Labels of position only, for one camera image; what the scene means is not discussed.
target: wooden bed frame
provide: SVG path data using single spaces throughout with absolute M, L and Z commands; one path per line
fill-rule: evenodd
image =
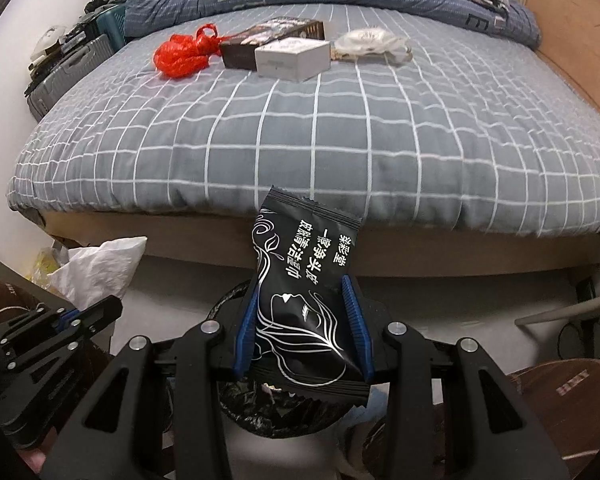
M 146 253 L 252 268 L 253 218 L 194 214 L 41 212 L 45 231 L 82 246 L 147 236 Z M 473 231 L 365 225 L 352 272 L 359 276 L 479 276 L 600 263 L 600 235 L 536 238 Z
M 600 0 L 527 0 L 543 41 L 538 55 L 600 111 Z M 145 235 L 147 253 L 254 267 L 253 219 L 192 214 L 40 212 L 56 238 L 96 245 Z M 360 276 L 477 276 L 600 263 L 600 235 L 535 238 L 442 229 L 365 226 L 352 271 Z

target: plaid bedsheet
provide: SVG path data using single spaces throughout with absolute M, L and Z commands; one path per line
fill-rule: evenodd
M 14 209 L 253 214 L 269 187 L 368 221 L 537 235 L 600 231 L 600 115 L 528 48 L 371 7 L 219 15 L 221 34 L 286 14 L 333 35 L 379 25 L 413 61 L 334 62 L 303 83 L 225 70 L 170 80 L 133 41 L 33 131 Z

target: floor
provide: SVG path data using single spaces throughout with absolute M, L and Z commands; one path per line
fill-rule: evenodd
M 133 336 L 153 341 L 178 337 L 199 323 L 227 290 L 250 278 L 250 271 L 144 257 L 123 298 L 112 351 Z M 476 278 L 362 278 L 365 295 L 386 304 L 429 338 L 455 342 L 476 338 L 504 372 L 557 357 L 557 334 L 563 322 L 520 330 L 517 317 L 576 301 L 563 272 L 538 272 Z M 565 340 L 563 353 L 578 352 Z M 434 386 L 436 401 L 442 400 Z M 334 431 L 286 440 L 254 436 L 226 421 L 226 440 L 235 480 L 332 480 Z

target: wooden headboard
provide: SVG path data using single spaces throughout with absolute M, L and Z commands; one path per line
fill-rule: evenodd
M 542 31 L 538 56 L 600 112 L 600 0 L 527 0 Z

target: product box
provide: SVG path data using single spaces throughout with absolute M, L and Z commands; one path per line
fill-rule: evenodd
M 331 66 L 329 41 L 285 38 L 255 50 L 258 74 L 287 81 L 305 81 Z
M 222 60 L 226 68 L 256 70 L 255 50 L 275 40 L 283 38 L 311 38 L 324 40 L 324 25 L 310 18 L 279 16 L 220 43 Z

